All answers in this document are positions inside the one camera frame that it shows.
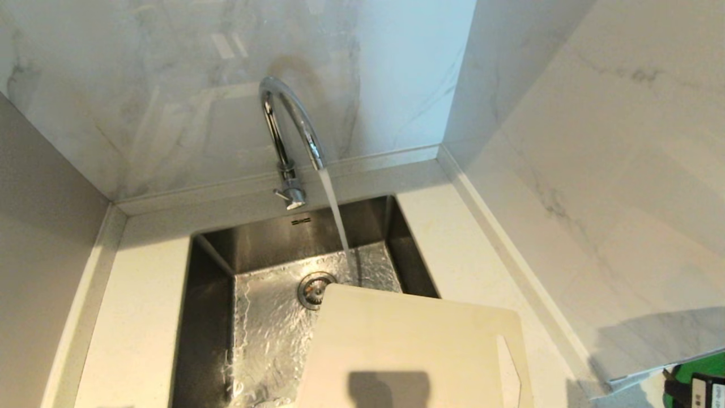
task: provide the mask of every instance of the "wall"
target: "wall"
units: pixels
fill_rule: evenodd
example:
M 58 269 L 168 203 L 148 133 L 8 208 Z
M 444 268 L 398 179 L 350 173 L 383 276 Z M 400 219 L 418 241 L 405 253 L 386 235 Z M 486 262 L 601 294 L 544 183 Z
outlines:
M 331 162 L 440 143 L 474 6 L 5 0 L 0 91 L 111 200 L 216 184 L 276 170 L 266 75 Z
M 108 201 L 0 95 L 0 401 L 38 407 Z
M 724 10 L 599 0 L 518 104 L 469 41 L 444 146 L 605 379 L 725 344 Z

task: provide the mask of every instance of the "green object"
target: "green object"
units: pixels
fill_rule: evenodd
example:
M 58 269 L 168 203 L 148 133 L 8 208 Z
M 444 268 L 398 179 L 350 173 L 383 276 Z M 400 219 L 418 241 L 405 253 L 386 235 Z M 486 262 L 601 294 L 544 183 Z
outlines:
M 694 372 L 725 376 L 725 352 L 680 364 L 672 370 L 674 377 L 683 384 L 692 383 L 692 373 Z M 664 403 L 666 408 L 674 408 L 674 400 L 667 394 L 664 396 Z

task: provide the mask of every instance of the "sink basin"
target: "sink basin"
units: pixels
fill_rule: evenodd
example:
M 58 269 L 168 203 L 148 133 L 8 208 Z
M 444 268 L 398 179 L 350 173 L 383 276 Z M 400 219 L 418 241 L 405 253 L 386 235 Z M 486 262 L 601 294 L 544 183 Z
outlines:
M 297 396 L 330 282 L 438 298 L 393 196 L 194 238 L 175 362 L 174 408 L 279 407 Z

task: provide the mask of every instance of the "sink overflow slot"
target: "sink overflow slot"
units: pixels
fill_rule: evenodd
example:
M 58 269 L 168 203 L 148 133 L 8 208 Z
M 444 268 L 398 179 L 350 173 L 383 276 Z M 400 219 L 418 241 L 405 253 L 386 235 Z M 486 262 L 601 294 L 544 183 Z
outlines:
M 305 218 L 305 219 L 296 219 L 296 220 L 292 221 L 292 225 L 303 224 L 305 222 L 310 222 L 310 221 L 312 221 L 312 220 L 309 217 Z

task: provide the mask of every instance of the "marble wall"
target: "marble wall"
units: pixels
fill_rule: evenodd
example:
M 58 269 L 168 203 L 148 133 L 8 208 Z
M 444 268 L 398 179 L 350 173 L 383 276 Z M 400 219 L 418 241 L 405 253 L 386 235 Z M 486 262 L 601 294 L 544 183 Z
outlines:
M 274 171 L 266 75 L 330 161 L 438 144 L 475 3 L 3 0 L 0 91 L 112 200 Z
M 474 19 L 444 146 L 605 379 L 725 345 L 724 13 L 599 0 L 520 99 Z

